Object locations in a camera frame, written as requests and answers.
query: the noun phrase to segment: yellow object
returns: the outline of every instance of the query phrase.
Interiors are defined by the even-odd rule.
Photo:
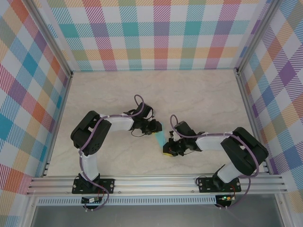
[[[231,197],[222,197],[222,200],[231,200],[232,198]]]
[[[169,154],[169,153],[163,153],[164,155],[167,155],[167,156],[172,156],[172,154]]]

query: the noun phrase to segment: metal frame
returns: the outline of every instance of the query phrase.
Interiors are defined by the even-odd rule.
[[[70,46],[68,45],[64,34],[62,32],[62,30],[60,29],[60,26],[52,12],[51,7],[49,6],[47,0],[38,0],[42,6],[42,9],[44,11],[44,13],[47,15],[47,18],[49,20],[49,22],[52,24],[54,31],[56,32],[57,36],[58,36],[58,40],[60,41],[60,44],[62,46],[62,48],[65,50],[66,54],[69,57],[69,62],[71,67],[75,70],[75,71],[80,71],[80,68],[77,64],[77,61],[75,59],[75,56],[73,55]]]
[[[234,73],[235,73],[235,77],[236,77],[236,80],[237,80],[237,83],[238,83],[238,86],[239,86],[239,90],[240,90],[240,93],[241,93],[241,96],[242,96],[242,99],[243,99],[243,103],[244,103],[244,106],[245,106],[245,109],[246,109],[246,113],[247,113],[247,116],[248,116],[248,119],[249,119],[249,122],[250,122],[250,126],[252,128],[253,134],[257,138],[257,140],[259,140],[262,144],[264,144],[264,141],[263,141],[263,139],[260,135],[260,132],[257,128],[256,118],[253,115],[253,110],[252,110],[252,107],[249,103],[248,94],[247,94],[247,92],[244,88],[244,84],[243,84],[243,80],[242,80],[242,77],[240,75],[240,72],[237,69],[235,69]],[[272,167],[271,167],[271,164],[270,164],[270,161],[269,161],[268,158],[266,159],[266,165],[267,165],[268,172],[270,174],[273,174],[273,170],[272,170]],[[286,227],[295,227],[294,222],[293,222],[292,217],[291,217],[291,212],[290,212],[290,209],[289,209],[289,206],[288,206],[288,204],[290,204],[289,195],[288,194],[276,193],[275,197],[276,197],[277,205],[278,205],[278,208],[279,208],[279,211],[280,211],[280,214],[281,214],[282,221],[283,221],[284,225]]]
[[[41,176],[41,177],[46,176],[45,175],[46,166],[49,165],[49,163],[51,161],[51,158],[52,158],[53,149],[55,147],[56,139],[57,139],[57,136],[58,136],[61,120],[62,120],[64,109],[65,109],[65,105],[66,105],[68,94],[69,94],[70,88],[71,88],[71,82],[72,82],[72,75],[71,75],[71,77],[67,81],[67,87],[66,87],[65,96],[64,96],[64,99],[63,99],[63,102],[62,102],[62,106],[60,108],[57,124],[55,126],[54,131],[53,131],[53,138],[52,138],[50,147],[48,149],[46,159],[45,159],[45,161],[43,163],[43,168],[41,168],[41,171],[39,173],[39,176]]]
[[[154,176],[102,176],[114,178],[115,190],[111,197],[116,196],[185,196],[185,195],[222,195],[223,192],[199,193],[195,180],[200,175],[154,175]],[[33,178],[28,196],[79,196],[72,194],[74,176],[39,177]],[[282,176],[260,174],[252,178],[249,194],[286,193]],[[244,194],[248,187],[248,179],[240,179]],[[97,194],[83,194],[82,196],[97,196]]]
[[[61,67],[63,68],[66,75],[69,77],[72,76],[72,70],[70,69],[65,57],[62,54],[59,46],[57,45],[51,31],[48,29],[47,24],[45,23],[44,19],[42,18],[39,10],[37,9],[35,3],[32,0],[22,0],[23,4],[27,8],[28,12],[34,19],[35,23],[37,24],[41,34],[43,35],[44,39],[52,49],[54,55],[56,56],[58,62],[60,63]]]
[[[45,161],[45,168],[42,170],[41,178],[33,178],[31,185],[28,189],[27,195],[28,200],[27,209],[25,211],[25,216],[23,221],[20,223],[20,226],[31,226],[36,206],[43,205],[81,205],[79,203],[79,199],[81,196],[97,196],[96,194],[89,195],[74,195],[71,193],[71,189],[73,187],[74,176],[59,176],[59,177],[47,177],[47,169],[51,160],[51,156],[53,153],[54,144],[56,141],[56,137],[58,134],[58,130],[60,127],[60,123],[62,120],[62,115],[64,112],[64,107],[67,101],[68,93],[71,87],[72,81],[72,72],[71,69],[64,58],[60,48],[57,46],[55,39],[53,38],[51,32],[49,31],[47,24],[44,22],[41,17],[38,9],[32,0],[23,0],[23,3],[27,7],[28,11],[33,16],[35,22],[38,24],[39,29],[44,35],[46,41],[49,43],[52,51],[55,56],[58,58],[59,63],[63,67],[65,73],[70,76],[68,81],[68,86],[66,90],[66,94],[64,100],[62,102],[62,107],[59,113],[58,122],[54,130],[53,140],[50,145],[50,149]],[[266,15],[256,32],[254,39],[247,49],[242,62],[240,63],[238,71],[242,71],[246,64],[249,62],[254,50],[256,49],[259,41],[263,37],[267,27],[271,19],[273,18],[275,12],[279,8],[282,0],[274,0],[269,6]],[[258,129],[256,127],[256,122],[253,116],[253,111],[251,106],[249,105],[249,101],[247,98],[246,91],[243,87],[243,82],[241,77],[235,71],[236,79],[239,85],[239,89],[242,95],[242,99],[244,102],[244,106],[246,108],[246,112],[253,130],[255,137],[261,140]],[[282,215],[282,219],[284,221],[285,226],[292,227],[294,226],[291,221],[291,216],[289,210],[286,206],[287,197],[285,193],[287,193],[287,187],[283,182],[282,176],[280,175],[270,175],[270,166],[265,164],[265,172],[260,173],[256,178],[252,179],[251,188],[249,194],[275,194],[276,199],[278,201],[278,206],[280,209],[280,213]],[[110,195],[112,202],[108,205],[143,205],[139,204],[126,204],[128,201],[133,201],[133,198],[143,198],[145,202],[144,205],[150,205],[150,198],[161,199],[169,199],[170,205],[178,205],[184,204],[184,202],[189,202],[189,204],[195,204],[198,201],[198,204],[210,203],[213,204],[213,198],[216,195],[220,195],[223,193],[199,193],[198,186],[196,185],[195,179],[202,174],[198,175],[155,175],[155,176],[102,176],[102,178],[115,178],[115,191]],[[247,179],[240,179],[240,183],[242,186],[242,192],[237,194],[244,194],[248,187]],[[177,201],[170,202],[170,199],[174,198]],[[183,202],[178,202],[178,199],[184,199]]]
[[[283,2],[283,0],[272,0],[271,1],[259,28],[257,29],[249,47],[247,48],[247,50],[242,58],[241,63],[239,64],[239,67],[238,67],[239,72],[242,72],[242,70],[245,68],[245,66],[249,62],[257,45],[259,44],[260,40],[263,38],[263,35],[265,34],[272,18],[276,14],[276,12],[279,9],[282,2]]]

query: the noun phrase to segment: gray floor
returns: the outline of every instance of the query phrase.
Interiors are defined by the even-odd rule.
[[[136,108],[135,94],[155,109],[166,138],[172,114],[196,132],[226,132],[238,126],[251,131],[232,70],[75,73],[47,175],[79,173],[79,155],[70,139],[72,130],[90,110],[121,114]],[[154,135],[136,138],[129,131],[110,133],[98,152],[102,175],[214,173],[227,162],[223,151],[168,157],[162,154]]]
[[[32,227],[282,227],[274,195],[249,195],[230,210],[214,205],[37,207]]]

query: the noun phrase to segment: white vent strip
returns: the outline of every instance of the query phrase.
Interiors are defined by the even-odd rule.
[[[216,204],[215,196],[118,196],[107,205],[195,205]],[[81,197],[40,197],[38,206],[82,206]]]

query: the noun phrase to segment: metal rail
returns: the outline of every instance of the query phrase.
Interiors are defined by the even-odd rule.
[[[44,168],[42,168],[40,173],[39,173],[39,176],[41,176],[41,177],[45,176],[45,174],[46,174],[45,170],[48,170],[48,166],[50,164],[50,161],[51,161],[51,158],[52,158],[52,155],[53,155],[53,149],[55,147],[56,139],[57,139],[57,136],[58,136],[58,133],[59,133],[59,128],[60,128],[61,120],[62,120],[62,117],[63,117],[65,105],[66,105],[66,102],[67,102],[68,94],[69,94],[70,89],[71,89],[71,82],[72,82],[72,76],[67,81],[67,87],[66,87],[65,95],[64,95],[62,105],[61,105],[61,108],[60,108],[58,120],[56,122],[55,129],[53,131],[52,141],[51,141],[51,144],[49,146],[46,159],[44,160],[44,163],[43,163]]]
[[[222,192],[199,193],[195,179],[200,175],[155,175],[155,176],[102,176],[114,178],[115,191],[110,196],[146,196],[146,195],[220,195]],[[74,176],[33,178],[28,196],[79,196],[71,193]],[[244,194],[248,179],[240,179]],[[249,194],[286,193],[287,188],[280,175],[260,174],[252,178]]]

